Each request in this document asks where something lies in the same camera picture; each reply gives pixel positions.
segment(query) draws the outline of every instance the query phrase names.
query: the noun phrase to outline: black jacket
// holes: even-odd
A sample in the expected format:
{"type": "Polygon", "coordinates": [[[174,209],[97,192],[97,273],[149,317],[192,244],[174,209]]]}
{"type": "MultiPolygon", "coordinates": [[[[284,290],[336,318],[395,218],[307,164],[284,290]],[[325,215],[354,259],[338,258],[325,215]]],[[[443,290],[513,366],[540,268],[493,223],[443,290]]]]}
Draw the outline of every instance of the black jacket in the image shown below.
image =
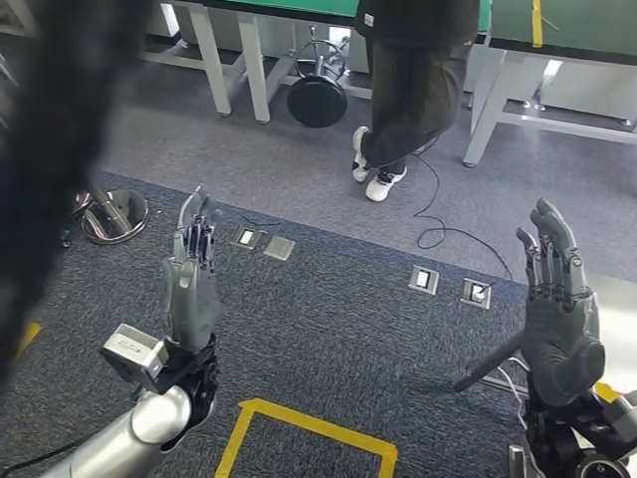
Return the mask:
{"type": "Polygon", "coordinates": [[[480,0],[359,0],[355,25],[368,40],[427,47],[463,44],[478,33],[480,0]]]}

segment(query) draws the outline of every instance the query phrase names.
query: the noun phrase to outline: yellow tape marking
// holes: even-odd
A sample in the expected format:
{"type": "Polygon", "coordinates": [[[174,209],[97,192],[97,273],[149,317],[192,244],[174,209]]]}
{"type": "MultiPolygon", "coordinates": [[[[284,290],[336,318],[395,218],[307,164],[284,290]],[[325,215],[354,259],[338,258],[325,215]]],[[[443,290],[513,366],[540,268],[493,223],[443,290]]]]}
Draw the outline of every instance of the yellow tape marking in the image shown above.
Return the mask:
{"type": "Polygon", "coordinates": [[[542,11],[540,8],[540,0],[533,0],[533,2],[531,23],[533,25],[534,48],[539,48],[543,42],[542,38],[542,11]]]}
{"type": "Polygon", "coordinates": [[[23,352],[26,347],[28,347],[29,344],[30,344],[31,341],[32,341],[33,338],[35,338],[39,331],[40,326],[38,326],[38,324],[34,324],[32,322],[29,322],[29,324],[27,324],[26,333],[25,333],[25,335],[20,341],[20,348],[18,349],[18,354],[16,356],[16,358],[20,356],[22,352],[23,352]]]}
{"type": "Polygon", "coordinates": [[[235,459],[239,452],[241,443],[243,442],[245,433],[248,431],[248,426],[255,412],[380,455],[381,463],[378,478],[392,478],[394,476],[394,468],[399,458],[399,451],[391,443],[306,415],[291,408],[270,403],[260,398],[242,401],[238,406],[242,408],[241,413],[238,415],[235,429],[232,430],[232,434],[230,435],[228,445],[224,450],[221,462],[215,472],[214,478],[229,478],[235,459]]]}
{"type": "Polygon", "coordinates": [[[611,387],[610,385],[607,385],[601,381],[595,383],[595,387],[593,388],[593,391],[595,391],[595,393],[596,393],[599,397],[602,398],[602,400],[607,403],[612,403],[615,400],[615,398],[621,394],[612,389],[612,387],[611,387]]]}

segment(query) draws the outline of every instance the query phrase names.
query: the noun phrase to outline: green table top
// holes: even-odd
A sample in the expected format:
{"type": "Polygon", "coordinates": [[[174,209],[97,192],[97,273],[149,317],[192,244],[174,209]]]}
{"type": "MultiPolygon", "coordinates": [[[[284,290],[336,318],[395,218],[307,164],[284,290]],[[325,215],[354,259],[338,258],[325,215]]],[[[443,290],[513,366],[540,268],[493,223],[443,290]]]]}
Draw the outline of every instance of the green table top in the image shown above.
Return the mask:
{"type": "MultiPolygon", "coordinates": [[[[305,12],[310,14],[329,15],[336,17],[353,18],[356,14],[359,0],[202,0],[211,7],[232,9],[233,4],[242,10],[254,7],[254,13],[266,15],[268,9],[273,16],[286,16],[285,11],[305,12]]],[[[489,28],[489,0],[481,0],[479,30],[486,32],[489,28]]]]}
{"type": "Polygon", "coordinates": [[[532,0],[493,0],[491,46],[557,56],[635,64],[637,1],[541,0],[542,46],[534,48],[532,0]]]}

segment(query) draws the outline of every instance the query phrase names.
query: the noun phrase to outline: robotic arm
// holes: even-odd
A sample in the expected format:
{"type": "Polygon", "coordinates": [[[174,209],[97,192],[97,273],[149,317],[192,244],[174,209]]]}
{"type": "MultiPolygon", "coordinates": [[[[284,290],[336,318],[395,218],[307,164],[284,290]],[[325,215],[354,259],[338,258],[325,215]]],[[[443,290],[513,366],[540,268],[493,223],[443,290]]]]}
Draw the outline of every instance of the robotic arm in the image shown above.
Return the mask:
{"type": "Polygon", "coordinates": [[[637,392],[607,403],[592,388],[604,373],[595,294],[572,231],[540,199],[531,213],[540,246],[525,245],[529,296],[522,355],[530,366],[525,478],[629,478],[637,449],[637,392]]]}
{"type": "Polygon", "coordinates": [[[217,215],[201,185],[182,207],[174,255],[164,261],[170,337],[121,325],[100,350],[121,377],[143,387],[137,403],[43,478],[146,476],[213,411],[214,330],[221,314],[214,269],[217,215]]]}

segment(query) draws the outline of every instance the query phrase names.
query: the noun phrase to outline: gray robotic hand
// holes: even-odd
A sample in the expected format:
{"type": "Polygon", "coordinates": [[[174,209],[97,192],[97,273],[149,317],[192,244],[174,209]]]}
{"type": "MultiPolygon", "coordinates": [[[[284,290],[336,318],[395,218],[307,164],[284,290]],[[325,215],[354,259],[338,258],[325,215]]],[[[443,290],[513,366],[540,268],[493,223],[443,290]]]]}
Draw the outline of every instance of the gray robotic hand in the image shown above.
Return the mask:
{"type": "Polygon", "coordinates": [[[557,209],[540,199],[531,221],[540,248],[531,234],[517,232],[525,244],[529,279],[522,355],[543,401],[568,405],[604,373],[597,304],[572,231],[557,209]]]}
{"type": "Polygon", "coordinates": [[[200,184],[180,212],[173,257],[162,263],[169,337],[195,354],[208,342],[221,313],[214,264],[220,215],[200,184]]]}

